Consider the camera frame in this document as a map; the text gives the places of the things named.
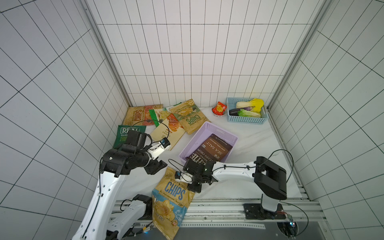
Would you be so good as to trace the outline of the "brown Kettle sea salt bag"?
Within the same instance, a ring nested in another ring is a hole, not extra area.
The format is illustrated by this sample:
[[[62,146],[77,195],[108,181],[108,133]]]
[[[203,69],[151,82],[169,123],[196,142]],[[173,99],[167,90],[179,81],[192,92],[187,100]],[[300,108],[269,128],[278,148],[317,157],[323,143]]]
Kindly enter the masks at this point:
[[[211,134],[186,159],[203,165],[210,161],[222,162],[232,148],[232,145]]]

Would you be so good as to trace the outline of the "blue kettle chips bag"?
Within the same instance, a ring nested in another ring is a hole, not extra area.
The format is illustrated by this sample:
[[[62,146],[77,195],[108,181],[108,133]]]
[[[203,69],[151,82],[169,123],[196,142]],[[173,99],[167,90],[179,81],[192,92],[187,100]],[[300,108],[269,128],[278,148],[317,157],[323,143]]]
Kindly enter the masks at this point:
[[[176,171],[168,167],[152,191],[153,223],[168,240],[175,238],[195,195],[188,190],[187,183],[176,180],[175,174]]]

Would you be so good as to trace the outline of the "beige cassava chips bag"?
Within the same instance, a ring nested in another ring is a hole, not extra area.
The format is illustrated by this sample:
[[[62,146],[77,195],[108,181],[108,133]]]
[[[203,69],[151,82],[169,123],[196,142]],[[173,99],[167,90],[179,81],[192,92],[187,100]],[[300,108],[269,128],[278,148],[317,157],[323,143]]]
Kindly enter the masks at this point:
[[[171,143],[171,151],[185,132],[186,131],[180,123],[170,123],[168,119],[165,119],[163,122],[160,122],[159,126],[156,127],[150,135],[154,141],[168,138]]]

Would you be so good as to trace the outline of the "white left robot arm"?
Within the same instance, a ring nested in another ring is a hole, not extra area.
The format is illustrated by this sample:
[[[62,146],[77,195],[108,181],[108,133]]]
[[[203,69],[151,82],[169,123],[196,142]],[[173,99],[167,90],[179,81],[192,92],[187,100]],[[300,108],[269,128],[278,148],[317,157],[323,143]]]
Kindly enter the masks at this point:
[[[97,187],[74,240],[120,240],[132,232],[139,219],[152,217],[152,198],[138,194],[110,221],[117,197],[132,170],[143,168],[148,175],[155,175],[167,167],[158,157],[170,149],[170,141],[163,138],[146,144],[148,138],[146,133],[129,130],[124,143],[102,156]]]

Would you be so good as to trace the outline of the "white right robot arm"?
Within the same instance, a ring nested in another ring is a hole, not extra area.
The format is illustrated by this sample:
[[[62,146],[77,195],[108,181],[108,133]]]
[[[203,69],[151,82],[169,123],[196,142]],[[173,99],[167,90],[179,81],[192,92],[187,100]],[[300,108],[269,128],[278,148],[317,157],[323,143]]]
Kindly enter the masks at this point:
[[[188,190],[200,193],[203,184],[227,180],[241,180],[255,183],[263,192],[259,204],[245,204],[248,220],[285,219],[279,212],[283,209],[281,200],[287,199],[287,171],[265,157],[254,162],[226,164],[208,161],[205,164],[188,159],[183,170],[175,174],[178,181],[188,184]]]

